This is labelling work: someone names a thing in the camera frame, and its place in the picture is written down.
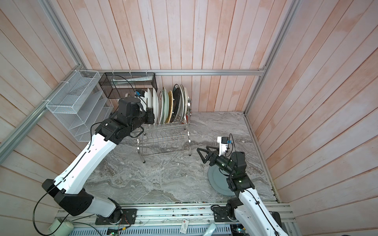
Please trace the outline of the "silver metal dish rack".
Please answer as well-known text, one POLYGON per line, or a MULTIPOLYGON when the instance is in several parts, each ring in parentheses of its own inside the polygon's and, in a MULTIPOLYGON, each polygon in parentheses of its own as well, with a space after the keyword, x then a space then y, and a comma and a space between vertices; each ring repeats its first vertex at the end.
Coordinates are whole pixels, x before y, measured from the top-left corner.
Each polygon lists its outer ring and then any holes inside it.
MULTIPOLYGON (((153 109, 153 91, 148 89, 145 91, 145 98, 137 97, 141 100, 143 108, 153 109)), ((163 153, 175 153, 188 151, 192 154, 191 138, 190 138, 190 117, 186 121, 186 115, 182 122, 174 121, 165 124, 145 124, 142 127, 142 133, 137 137, 137 153, 143 162, 148 156, 159 155, 163 153)))

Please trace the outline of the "light green flower plate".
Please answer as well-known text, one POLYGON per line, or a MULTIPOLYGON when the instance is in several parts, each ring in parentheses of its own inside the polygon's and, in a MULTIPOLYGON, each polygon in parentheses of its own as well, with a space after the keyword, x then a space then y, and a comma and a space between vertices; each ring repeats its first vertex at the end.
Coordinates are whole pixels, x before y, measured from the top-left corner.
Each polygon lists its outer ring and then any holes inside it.
POLYGON ((168 92, 165 88, 162 90, 163 96, 164 96, 164 104, 163 104, 163 109, 164 109, 164 114, 163 118, 161 120, 162 124, 167 123, 167 118, 168 118, 168 113, 169 113, 169 97, 168 97, 168 92))

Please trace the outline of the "orange sunburst plate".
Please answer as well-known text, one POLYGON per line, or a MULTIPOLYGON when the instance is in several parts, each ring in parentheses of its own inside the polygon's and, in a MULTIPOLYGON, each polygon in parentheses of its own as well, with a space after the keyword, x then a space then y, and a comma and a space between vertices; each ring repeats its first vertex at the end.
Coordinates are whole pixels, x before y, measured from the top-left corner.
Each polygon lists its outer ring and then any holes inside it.
POLYGON ((158 95, 155 89, 153 91, 153 112, 154 112, 154 125, 158 123, 158 95))
POLYGON ((163 118, 163 102, 164 102, 164 95, 163 91, 160 91, 159 96, 158 96, 158 124, 161 124, 162 118, 163 118))

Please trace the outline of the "dark blue glazed plate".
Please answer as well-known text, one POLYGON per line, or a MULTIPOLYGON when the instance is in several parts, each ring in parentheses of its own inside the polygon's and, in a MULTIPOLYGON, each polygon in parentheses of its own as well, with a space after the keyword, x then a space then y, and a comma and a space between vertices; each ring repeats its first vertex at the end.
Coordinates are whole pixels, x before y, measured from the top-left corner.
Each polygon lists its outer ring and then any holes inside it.
POLYGON ((174 122, 177 117, 179 106, 180 106, 180 100, 181 100, 181 87, 178 84, 175 84, 173 87, 173 111, 172 111, 172 116, 170 119, 171 123, 174 122))

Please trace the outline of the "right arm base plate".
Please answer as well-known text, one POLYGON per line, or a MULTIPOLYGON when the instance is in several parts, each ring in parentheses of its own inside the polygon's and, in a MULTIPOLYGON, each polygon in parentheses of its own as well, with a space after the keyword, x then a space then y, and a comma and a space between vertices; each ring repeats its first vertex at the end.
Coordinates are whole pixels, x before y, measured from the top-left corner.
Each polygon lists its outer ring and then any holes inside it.
POLYGON ((215 222, 233 222, 236 218, 233 216, 231 208, 228 206, 212 205, 210 209, 214 215, 215 222))

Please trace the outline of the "cream floral plate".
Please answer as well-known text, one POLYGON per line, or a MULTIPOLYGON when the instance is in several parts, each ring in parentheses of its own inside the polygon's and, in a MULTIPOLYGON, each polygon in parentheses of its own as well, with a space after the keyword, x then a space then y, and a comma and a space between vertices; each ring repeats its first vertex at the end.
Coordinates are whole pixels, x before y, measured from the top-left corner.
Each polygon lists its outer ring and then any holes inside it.
POLYGON ((185 115, 186 115, 186 121, 188 121, 188 118, 189 118, 189 108, 190 108, 190 99, 189 99, 189 95, 188 95, 188 91, 187 91, 186 87, 184 87, 184 92, 185 92, 185 103, 186 103, 186 112, 185 112, 185 115))

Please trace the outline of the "grey green large plate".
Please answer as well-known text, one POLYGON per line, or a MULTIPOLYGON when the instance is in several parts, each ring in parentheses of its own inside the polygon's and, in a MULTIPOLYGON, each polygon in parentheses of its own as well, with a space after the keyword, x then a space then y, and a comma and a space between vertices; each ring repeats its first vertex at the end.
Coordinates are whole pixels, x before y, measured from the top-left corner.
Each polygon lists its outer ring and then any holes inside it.
POLYGON ((214 165, 209 168, 208 178, 211 186, 220 194, 234 196, 234 192, 229 189, 227 178, 228 174, 214 165))

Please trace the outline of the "green rim white plate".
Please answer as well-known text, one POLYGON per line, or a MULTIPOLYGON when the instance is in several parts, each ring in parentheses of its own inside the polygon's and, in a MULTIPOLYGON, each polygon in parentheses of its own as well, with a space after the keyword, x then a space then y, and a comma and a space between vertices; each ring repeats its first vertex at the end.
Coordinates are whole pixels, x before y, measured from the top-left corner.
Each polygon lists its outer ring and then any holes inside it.
POLYGON ((177 114, 177 117, 175 119, 175 121, 177 122, 182 122, 184 120, 184 116, 185 116, 185 92, 184 92, 184 86, 183 85, 180 85, 181 87, 181 100, 180 100, 180 106, 179 106, 179 110, 178 110, 178 114, 177 114))

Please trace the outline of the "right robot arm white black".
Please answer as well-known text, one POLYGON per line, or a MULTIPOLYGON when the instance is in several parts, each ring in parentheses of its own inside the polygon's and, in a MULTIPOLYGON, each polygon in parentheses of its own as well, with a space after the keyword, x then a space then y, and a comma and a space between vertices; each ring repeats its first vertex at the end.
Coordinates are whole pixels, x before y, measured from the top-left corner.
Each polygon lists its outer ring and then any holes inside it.
POLYGON ((235 151, 230 158, 219 155, 215 147, 198 148, 202 162, 209 162, 210 166, 218 166, 227 173, 228 188, 235 194, 235 198, 226 204, 227 216, 240 222, 250 236, 286 236, 276 218, 278 213, 271 212, 259 197, 254 184, 246 173, 247 163, 245 153, 235 151))

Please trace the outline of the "yellow woven bamboo tray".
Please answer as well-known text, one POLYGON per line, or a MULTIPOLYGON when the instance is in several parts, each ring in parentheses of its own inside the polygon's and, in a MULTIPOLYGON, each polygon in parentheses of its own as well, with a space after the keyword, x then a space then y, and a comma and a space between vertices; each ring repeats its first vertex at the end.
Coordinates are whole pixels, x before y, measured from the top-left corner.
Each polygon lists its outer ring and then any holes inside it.
POLYGON ((167 119, 166 119, 166 123, 171 123, 171 118, 172 118, 172 114, 173 114, 173 92, 170 90, 168 92, 168 101, 167 101, 167 105, 168 105, 168 115, 167 115, 167 119))

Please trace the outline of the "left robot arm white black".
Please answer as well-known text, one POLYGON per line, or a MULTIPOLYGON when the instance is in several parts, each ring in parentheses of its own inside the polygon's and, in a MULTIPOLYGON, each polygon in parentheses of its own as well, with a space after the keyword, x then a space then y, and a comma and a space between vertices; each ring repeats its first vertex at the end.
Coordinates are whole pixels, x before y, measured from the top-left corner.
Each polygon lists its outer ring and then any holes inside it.
POLYGON ((140 98, 119 99, 117 111, 97 123, 90 142, 75 160, 54 179, 46 179, 42 188, 69 215, 88 212, 107 219, 110 224, 119 224, 123 214, 121 206, 111 198, 102 199, 86 192, 84 185, 100 162, 125 137, 154 121, 154 110, 140 98))

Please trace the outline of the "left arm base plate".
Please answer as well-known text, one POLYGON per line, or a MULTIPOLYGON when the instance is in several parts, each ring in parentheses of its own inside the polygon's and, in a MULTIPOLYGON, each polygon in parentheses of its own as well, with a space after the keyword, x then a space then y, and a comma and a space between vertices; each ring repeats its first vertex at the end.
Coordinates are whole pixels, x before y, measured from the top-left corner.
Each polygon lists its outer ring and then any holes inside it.
POLYGON ((122 208, 121 225, 135 224, 136 217, 137 217, 136 208, 122 208))

